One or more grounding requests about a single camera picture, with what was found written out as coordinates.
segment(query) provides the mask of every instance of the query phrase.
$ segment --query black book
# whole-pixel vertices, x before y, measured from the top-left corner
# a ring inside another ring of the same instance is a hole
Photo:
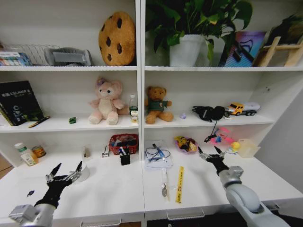
[[[0,111],[12,125],[44,118],[28,81],[0,83]]]

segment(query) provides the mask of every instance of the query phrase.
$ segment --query brown teddy bear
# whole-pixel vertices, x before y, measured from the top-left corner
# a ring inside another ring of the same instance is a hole
[[[174,119],[174,115],[171,112],[164,112],[165,107],[172,105],[171,101],[163,101],[165,95],[166,89],[163,87],[147,88],[148,99],[144,101],[148,111],[146,123],[154,124],[157,117],[167,122],[171,122]]]

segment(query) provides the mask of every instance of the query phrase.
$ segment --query yellow ruler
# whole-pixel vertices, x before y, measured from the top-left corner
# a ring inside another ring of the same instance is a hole
[[[181,203],[183,174],[184,174],[184,167],[180,166],[178,187],[177,187],[177,196],[176,196],[176,202],[178,202],[178,203]]]

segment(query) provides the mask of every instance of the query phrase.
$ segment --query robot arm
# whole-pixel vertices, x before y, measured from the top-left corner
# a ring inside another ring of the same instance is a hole
[[[240,166],[227,167],[224,154],[215,146],[218,155],[208,155],[199,148],[200,157],[212,163],[217,169],[227,200],[247,222],[248,227],[289,227],[281,218],[274,215],[260,200],[257,194],[241,182],[243,169]]]
[[[49,187],[44,197],[35,206],[16,206],[9,214],[9,217],[18,222],[22,227],[50,227],[52,225],[53,213],[57,209],[60,195],[63,189],[81,176],[82,162],[79,163],[76,171],[69,175],[55,176],[61,166],[56,166],[49,175],[46,175],[46,183]]]

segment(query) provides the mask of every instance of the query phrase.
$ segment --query yellow toy truck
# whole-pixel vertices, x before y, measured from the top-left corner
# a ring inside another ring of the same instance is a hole
[[[246,115],[253,116],[257,113],[257,110],[260,109],[260,105],[255,102],[248,103],[231,103],[229,107],[225,108],[225,115]]]

